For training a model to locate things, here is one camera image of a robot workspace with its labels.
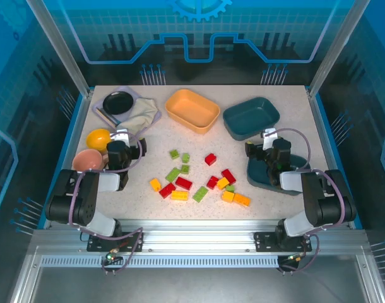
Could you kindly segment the long red lego brick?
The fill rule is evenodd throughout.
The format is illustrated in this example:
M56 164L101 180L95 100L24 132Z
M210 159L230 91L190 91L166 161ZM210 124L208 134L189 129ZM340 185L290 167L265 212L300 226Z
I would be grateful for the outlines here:
M235 184L236 178L234 177L234 175L231 173L229 169L225 169L221 171L221 175L229 181L230 185Z
M164 186L161 190L159 190L159 195L165 199L167 198L169 195L171 195L171 193L173 191L176 190L176 187L174 186L173 183L168 183L166 186Z
M183 189L189 191L193 185L193 183L183 177L178 177L175 181L175 184Z

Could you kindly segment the long green lego brick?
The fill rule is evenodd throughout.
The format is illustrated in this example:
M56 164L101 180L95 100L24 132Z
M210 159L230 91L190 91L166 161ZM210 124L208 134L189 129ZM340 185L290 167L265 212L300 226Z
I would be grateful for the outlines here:
M197 203L200 203L202 199L206 196L208 193L208 189L204 186L201 186L193 195L193 200L195 200Z
M174 167L165 177L168 182L174 182L174 180L179 176L181 170L177 167Z

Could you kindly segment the metal chopstick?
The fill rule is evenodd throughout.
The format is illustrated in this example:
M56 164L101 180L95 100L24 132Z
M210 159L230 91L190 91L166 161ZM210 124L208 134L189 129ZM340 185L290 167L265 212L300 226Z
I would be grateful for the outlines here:
M114 126L117 126L120 122L109 113L106 113L103 108L97 109L99 114L107 121L107 123L113 124Z

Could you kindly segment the orange plastic bin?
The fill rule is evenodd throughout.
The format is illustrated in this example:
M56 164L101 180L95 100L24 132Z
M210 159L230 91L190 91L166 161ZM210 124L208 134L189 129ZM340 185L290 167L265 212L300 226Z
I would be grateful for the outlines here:
M177 90L165 103L171 119L198 134L206 134L220 115L220 107L188 89Z

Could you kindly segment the lavender tray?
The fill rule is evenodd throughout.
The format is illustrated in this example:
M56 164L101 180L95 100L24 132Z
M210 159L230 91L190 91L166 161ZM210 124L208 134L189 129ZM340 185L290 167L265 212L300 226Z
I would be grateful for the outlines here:
M110 123L107 123L107 121L99 114L98 112L98 108L103 108L103 101L104 101L104 98L106 96L108 96L109 94L111 94L112 92L116 92L116 91L122 91L122 92L128 92L132 97L133 97L133 100L134 100L134 104L135 104L135 101L137 98L144 98L142 97L139 93L135 92L133 89L131 89L129 86L120 86L114 90L112 90L110 93L108 93L107 95L105 95L104 97L100 98L93 106L92 106L92 111L104 122L106 123L106 125L108 125L108 127L110 127L111 129L113 130L116 130L116 127L117 126L114 126L113 124L110 124ZM112 115L114 116L120 123L124 122L129 114L130 114L130 111L127 111L126 113L123 113L123 114L120 114L120 115ZM153 120L153 123L151 124L151 126L149 128L152 127L152 125L154 125L160 118L162 117L162 113L160 110L158 110L158 114L155 116L154 120Z

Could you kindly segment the black round plate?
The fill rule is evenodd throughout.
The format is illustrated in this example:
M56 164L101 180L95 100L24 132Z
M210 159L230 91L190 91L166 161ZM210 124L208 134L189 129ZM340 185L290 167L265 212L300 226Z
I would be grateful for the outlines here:
M110 115L126 113L134 104L133 97L128 92L112 92L104 98L103 110Z

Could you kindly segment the beige cloth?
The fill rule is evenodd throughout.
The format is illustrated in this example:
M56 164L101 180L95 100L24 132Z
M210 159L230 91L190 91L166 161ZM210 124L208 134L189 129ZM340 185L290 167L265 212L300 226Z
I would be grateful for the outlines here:
M151 98L137 98L128 118L120 123L116 130L126 129L134 136L141 136L158 114L156 102Z

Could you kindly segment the pink bowl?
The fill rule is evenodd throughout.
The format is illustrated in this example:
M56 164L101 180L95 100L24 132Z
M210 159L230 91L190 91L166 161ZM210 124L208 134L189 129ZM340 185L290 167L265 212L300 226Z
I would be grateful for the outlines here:
M102 155L94 149L80 151L73 159L72 167L78 172L85 170L101 170L108 163L108 155Z

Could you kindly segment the yellow bowl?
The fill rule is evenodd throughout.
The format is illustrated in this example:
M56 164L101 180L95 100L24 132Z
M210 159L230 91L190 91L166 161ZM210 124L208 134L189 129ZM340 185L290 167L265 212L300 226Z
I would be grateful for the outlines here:
M110 131L107 129L96 129L90 132L86 137L86 145L88 148L107 152L107 144L111 142Z

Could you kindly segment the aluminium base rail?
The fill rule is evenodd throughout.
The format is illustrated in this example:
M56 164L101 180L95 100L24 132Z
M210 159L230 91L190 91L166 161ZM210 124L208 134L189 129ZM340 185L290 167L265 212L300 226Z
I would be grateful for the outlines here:
M273 232L277 220L121 220L124 231L143 228L143 255L253 255L255 232ZM364 230L347 225L318 232L320 254L368 255L372 250ZM77 229L51 223L33 233L29 254L83 255L86 244Z

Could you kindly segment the aluminium frame post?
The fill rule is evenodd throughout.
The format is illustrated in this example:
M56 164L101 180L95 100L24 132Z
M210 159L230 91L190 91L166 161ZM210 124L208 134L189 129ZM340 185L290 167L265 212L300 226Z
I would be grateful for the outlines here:
M78 91L87 98L90 94L89 86L43 0L26 0L26 2Z
M344 47L347 45L351 34L353 33L369 3L370 0L354 0L352 7L341 24L333 43L329 47L326 56L324 57L309 86L310 98L316 97L329 72L332 70L334 63L338 59Z

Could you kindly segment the teal plastic bin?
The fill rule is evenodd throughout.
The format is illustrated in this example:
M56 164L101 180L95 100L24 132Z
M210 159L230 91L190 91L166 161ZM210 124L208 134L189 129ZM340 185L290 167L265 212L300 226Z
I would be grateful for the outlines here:
M272 128L279 120L279 111L264 97L246 100L223 112L225 128L237 141L244 141Z
M291 155L291 168L297 169L306 163L306 159L298 155ZM300 192L287 191L270 184L270 180L267 173L268 166L263 162L254 159L249 159L247 163L247 180L250 185L261 189L266 189L276 193L287 194L290 196L297 196Z

